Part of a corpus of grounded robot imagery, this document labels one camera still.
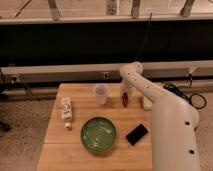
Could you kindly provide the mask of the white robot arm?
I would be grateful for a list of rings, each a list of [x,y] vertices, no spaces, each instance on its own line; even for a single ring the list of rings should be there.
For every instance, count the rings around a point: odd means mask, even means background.
[[[152,103],[153,171],[201,171],[195,129],[198,111],[181,97],[142,76],[140,62],[122,65],[121,91],[135,87]]]

